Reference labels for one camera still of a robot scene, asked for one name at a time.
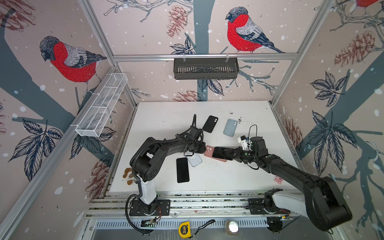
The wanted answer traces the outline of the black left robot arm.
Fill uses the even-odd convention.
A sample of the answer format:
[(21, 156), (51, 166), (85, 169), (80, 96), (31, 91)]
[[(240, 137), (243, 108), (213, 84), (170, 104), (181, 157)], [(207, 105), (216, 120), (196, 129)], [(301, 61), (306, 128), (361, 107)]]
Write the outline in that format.
[(174, 139), (156, 140), (149, 137), (134, 154), (130, 166), (139, 186), (139, 203), (150, 212), (157, 204), (157, 193), (153, 179), (159, 173), (167, 156), (183, 153), (185, 157), (194, 154), (203, 154), (206, 151), (204, 132), (202, 129), (190, 126), (181, 134), (176, 134)]

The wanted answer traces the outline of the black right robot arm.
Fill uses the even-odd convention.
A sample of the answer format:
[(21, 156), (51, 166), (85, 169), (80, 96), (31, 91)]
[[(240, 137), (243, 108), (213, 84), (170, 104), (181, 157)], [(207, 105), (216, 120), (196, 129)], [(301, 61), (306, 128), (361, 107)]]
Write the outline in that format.
[(262, 137), (252, 137), (246, 147), (236, 149), (215, 147), (213, 158), (255, 163), (258, 169), (281, 178), (299, 190), (299, 194), (272, 189), (264, 194), (263, 206), (267, 213), (289, 210), (308, 218), (321, 231), (328, 231), (352, 220), (353, 214), (336, 182), (330, 177), (320, 178), (306, 173), (269, 154)]

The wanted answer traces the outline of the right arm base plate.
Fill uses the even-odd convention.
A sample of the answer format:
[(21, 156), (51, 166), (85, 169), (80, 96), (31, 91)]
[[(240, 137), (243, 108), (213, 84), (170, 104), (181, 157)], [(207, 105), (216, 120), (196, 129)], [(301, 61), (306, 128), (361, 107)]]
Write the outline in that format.
[(245, 207), (251, 215), (290, 215), (289, 210), (280, 209), (274, 203), (266, 204), (264, 199), (248, 199)]

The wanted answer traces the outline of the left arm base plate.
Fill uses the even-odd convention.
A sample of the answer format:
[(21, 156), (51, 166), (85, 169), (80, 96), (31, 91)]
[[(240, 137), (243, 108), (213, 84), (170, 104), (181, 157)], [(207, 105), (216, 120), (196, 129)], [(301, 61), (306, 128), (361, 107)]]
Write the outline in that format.
[(129, 204), (129, 216), (168, 216), (170, 214), (171, 201), (155, 199), (151, 204), (146, 205), (141, 200), (132, 200)]

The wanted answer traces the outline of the salmon pink phone case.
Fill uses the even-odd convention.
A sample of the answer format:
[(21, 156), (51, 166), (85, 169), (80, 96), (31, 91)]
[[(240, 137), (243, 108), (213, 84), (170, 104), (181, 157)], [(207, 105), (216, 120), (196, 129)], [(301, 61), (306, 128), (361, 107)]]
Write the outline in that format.
[(214, 150), (215, 150), (215, 147), (206, 146), (206, 150), (204, 152), (204, 156), (207, 157), (207, 158), (211, 158), (211, 159), (214, 159), (214, 160), (217, 160), (217, 161), (224, 162), (224, 163), (227, 162), (227, 160), (225, 160), (225, 159), (214, 158), (213, 157)]

